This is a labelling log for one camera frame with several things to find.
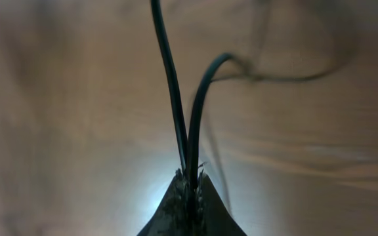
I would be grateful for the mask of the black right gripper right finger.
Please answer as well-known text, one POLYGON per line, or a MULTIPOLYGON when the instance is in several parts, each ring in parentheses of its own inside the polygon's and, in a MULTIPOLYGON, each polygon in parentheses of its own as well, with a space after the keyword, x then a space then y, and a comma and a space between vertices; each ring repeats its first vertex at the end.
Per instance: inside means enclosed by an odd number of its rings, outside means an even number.
POLYGON ((207 236, 246 236, 246 233, 231 217, 210 177, 201 173, 199 176, 201 191, 202 216, 207 236))

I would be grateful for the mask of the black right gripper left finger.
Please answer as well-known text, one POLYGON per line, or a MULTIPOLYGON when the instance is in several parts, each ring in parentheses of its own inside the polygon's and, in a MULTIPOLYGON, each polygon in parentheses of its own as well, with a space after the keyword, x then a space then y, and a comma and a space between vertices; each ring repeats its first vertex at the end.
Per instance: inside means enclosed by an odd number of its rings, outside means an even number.
POLYGON ((184 236, 188 234, 186 180, 181 169, 178 169, 154 215, 137 236, 184 236))

